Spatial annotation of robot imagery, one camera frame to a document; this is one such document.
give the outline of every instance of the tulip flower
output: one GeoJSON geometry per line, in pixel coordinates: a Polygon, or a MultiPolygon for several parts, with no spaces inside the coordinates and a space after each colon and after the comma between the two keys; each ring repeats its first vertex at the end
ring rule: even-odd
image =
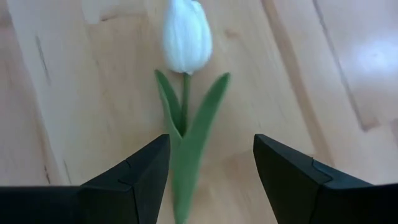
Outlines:
{"type": "Polygon", "coordinates": [[[206,14],[197,1],[170,0],[163,29],[169,69],[192,75],[209,61],[212,40],[206,14]]]}
{"type": "Polygon", "coordinates": [[[212,51],[210,28],[199,2],[169,1],[163,30],[163,48],[169,69],[183,73],[180,106],[165,75],[155,71],[165,124],[170,136],[174,218],[176,224],[184,224],[189,217],[203,150],[227,89],[230,74],[225,73],[214,82],[188,128],[191,75],[205,66],[212,51]]]}

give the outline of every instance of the black plastic jaw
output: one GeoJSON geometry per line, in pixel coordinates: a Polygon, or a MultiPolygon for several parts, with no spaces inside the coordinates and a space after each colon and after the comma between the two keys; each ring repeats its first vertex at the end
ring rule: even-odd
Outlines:
{"type": "Polygon", "coordinates": [[[155,224],[169,171],[161,135],[79,187],[1,187],[0,223],[155,224]]]}
{"type": "Polygon", "coordinates": [[[398,223],[398,184],[373,186],[262,134],[253,150],[279,224],[398,223]]]}

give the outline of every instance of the wooden floor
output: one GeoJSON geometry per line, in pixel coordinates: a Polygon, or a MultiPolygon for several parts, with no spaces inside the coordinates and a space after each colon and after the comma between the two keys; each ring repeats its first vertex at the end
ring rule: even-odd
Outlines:
{"type": "MultiPolygon", "coordinates": [[[[153,69],[167,1],[0,0],[0,185],[81,184],[164,132],[153,69]]],[[[398,182],[398,3],[200,0],[232,83],[189,223],[276,223],[252,156],[266,134],[374,184],[398,182]]],[[[158,223],[173,223],[167,186],[158,223]]]]}

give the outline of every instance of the tulip leaf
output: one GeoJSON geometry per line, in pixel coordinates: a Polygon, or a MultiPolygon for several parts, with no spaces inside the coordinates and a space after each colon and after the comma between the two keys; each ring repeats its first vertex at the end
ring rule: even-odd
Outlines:
{"type": "Polygon", "coordinates": [[[208,90],[192,125],[175,152],[172,189],[174,217],[177,224],[185,223],[189,216],[203,149],[210,134],[211,124],[228,87],[229,79],[230,74],[225,73],[208,90]]]}
{"type": "Polygon", "coordinates": [[[181,117],[182,116],[181,116],[181,107],[180,107],[180,103],[178,102],[178,98],[177,98],[170,82],[166,78],[166,76],[158,69],[155,70],[155,75],[156,75],[157,83],[159,84],[159,86],[162,87],[163,92],[166,97],[166,100],[169,104],[169,110],[170,110],[170,115],[171,115],[173,124],[177,128],[178,132],[181,135],[180,128],[181,128],[181,117]]]}
{"type": "Polygon", "coordinates": [[[164,112],[164,119],[165,119],[165,123],[166,123],[166,128],[167,128],[167,132],[168,132],[168,134],[170,136],[170,148],[172,149],[172,151],[171,151],[171,158],[172,159],[171,159],[170,164],[171,164],[171,169],[173,170],[174,169],[174,166],[173,166],[174,159],[173,159],[173,157],[175,155],[175,149],[179,148],[182,138],[181,138],[181,135],[180,135],[179,131],[177,130],[177,128],[176,128],[176,126],[175,126],[175,124],[173,122],[173,119],[172,119],[170,103],[169,103],[169,100],[167,98],[166,91],[165,91],[165,88],[164,88],[165,85],[163,85],[164,84],[164,82],[163,82],[164,79],[163,78],[165,78],[165,76],[163,74],[161,74],[160,72],[159,72],[159,74],[160,75],[158,75],[158,73],[156,74],[157,84],[158,84],[158,87],[159,87],[160,99],[161,99],[162,105],[163,105],[163,112],[164,112]]]}

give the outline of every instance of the flower bud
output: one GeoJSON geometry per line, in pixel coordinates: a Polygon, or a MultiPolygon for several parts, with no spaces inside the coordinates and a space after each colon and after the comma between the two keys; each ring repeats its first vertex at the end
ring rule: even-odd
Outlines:
{"type": "Polygon", "coordinates": [[[197,1],[170,0],[165,15],[163,48],[169,69],[192,75],[203,68],[213,48],[206,14],[197,1]]]}

